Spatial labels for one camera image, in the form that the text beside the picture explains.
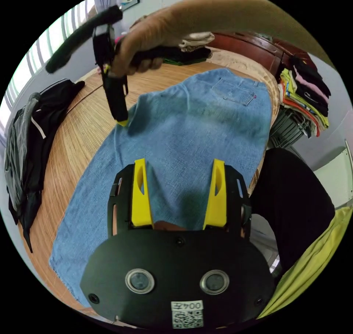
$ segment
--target denim pocket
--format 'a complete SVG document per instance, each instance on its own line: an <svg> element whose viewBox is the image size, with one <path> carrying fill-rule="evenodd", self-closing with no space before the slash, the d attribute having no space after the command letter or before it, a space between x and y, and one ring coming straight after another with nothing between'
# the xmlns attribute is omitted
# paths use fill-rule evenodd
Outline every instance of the denim pocket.
<svg viewBox="0 0 353 334"><path fill-rule="evenodd" d="M242 88L240 84L232 84L225 79L221 79L212 87L212 91L221 96L224 100L230 100L244 106L248 106L250 101L256 98L255 92L248 88Z"/></svg>

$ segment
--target gray jacket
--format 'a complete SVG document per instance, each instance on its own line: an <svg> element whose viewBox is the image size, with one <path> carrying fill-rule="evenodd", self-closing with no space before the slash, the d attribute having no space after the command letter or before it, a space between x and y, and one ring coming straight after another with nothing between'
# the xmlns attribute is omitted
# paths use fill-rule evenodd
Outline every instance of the gray jacket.
<svg viewBox="0 0 353 334"><path fill-rule="evenodd" d="M5 179L12 206L18 210L26 196L23 191L23 170L27 156L27 137L34 107L40 98L33 93L28 103L17 112L9 126L5 150Z"/></svg>

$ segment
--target person's arm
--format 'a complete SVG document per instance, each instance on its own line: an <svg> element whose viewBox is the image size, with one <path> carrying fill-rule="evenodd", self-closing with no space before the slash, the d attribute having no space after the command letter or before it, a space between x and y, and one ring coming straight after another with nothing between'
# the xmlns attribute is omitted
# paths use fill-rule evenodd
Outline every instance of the person's arm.
<svg viewBox="0 0 353 334"><path fill-rule="evenodd" d="M198 32L257 32L277 37L334 68L319 43L294 18L267 0L183 0L168 8L185 35Z"/></svg>

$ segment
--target person's hand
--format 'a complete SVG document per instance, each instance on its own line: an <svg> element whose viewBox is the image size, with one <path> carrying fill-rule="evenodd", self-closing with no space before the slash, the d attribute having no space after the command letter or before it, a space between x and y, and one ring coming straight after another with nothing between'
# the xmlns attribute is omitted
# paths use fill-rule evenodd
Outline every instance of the person's hand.
<svg viewBox="0 0 353 334"><path fill-rule="evenodd" d="M130 32L124 36L120 51L114 58L111 68L113 74L122 77L125 74L133 75L136 72L143 73L149 69L160 68L163 63L162 58L143 60L138 68L132 67L130 62L138 51L150 50L159 45L180 44L183 34L177 24L167 8L136 21Z"/></svg>

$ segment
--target stack of folded clothes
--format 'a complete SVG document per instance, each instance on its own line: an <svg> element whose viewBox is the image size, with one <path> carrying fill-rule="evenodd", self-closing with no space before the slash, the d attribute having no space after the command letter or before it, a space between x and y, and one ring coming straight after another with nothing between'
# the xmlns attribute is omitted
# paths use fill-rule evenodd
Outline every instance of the stack of folded clothes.
<svg viewBox="0 0 353 334"><path fill-rule="evenodd" d="M281 104L301 113L310 122L310 133L318 137L329 127L328 100L331 92L317 70L296 56L292 56L290 62L293 70L284 69L278 85Z"/></svg>
<svg viewBox="0 0 353 334"><path fill-rule="evenodd" d="M211 50L203 46L189 52L180 50L173 57L164 58L163 62L176 66L191 65L206 61L210 54Z"/></svg>

